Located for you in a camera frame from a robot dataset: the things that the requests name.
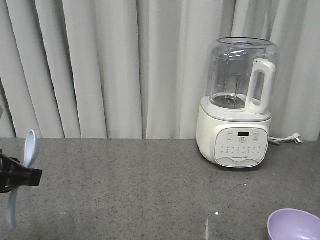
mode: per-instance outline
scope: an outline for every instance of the clear plastic jar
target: clear plastic jar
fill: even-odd
[[[267,40],[246,37],[218,39],[211,49],[210,102],[217,107],[238,110],[245,108],[249,95],[253,107],[268,107],[279,58],[279,48]]]

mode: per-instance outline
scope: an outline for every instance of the light blue spoon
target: light blue spoon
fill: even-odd
[[[30,130],[25,139],[23,166],[30,168],[38,156],[38,139],[34,130]],[[18,186],[11,190],[9,196],[6,218],[11,228],[16,227],[16,200],[18,195]]]

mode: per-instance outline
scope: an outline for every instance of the purple bowl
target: purple bowl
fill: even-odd
[[[275,211],[267,228],[270,240],[320,240],[320,218],[297,209]]]

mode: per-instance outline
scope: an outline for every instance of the granite countertop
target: granite countertop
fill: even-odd
[[[195,140],[40,139],[39,187],[20,187],[1,239],[266,240],[269,215],[320,216],[320,141],[270,145],[250,169],[205,160]],[[24,139],[0,139],[23,159]]]

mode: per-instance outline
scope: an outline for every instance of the digital display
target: digital display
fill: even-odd
[[[238,137],[249,137],[249,132],[248,131],[239,131]]]

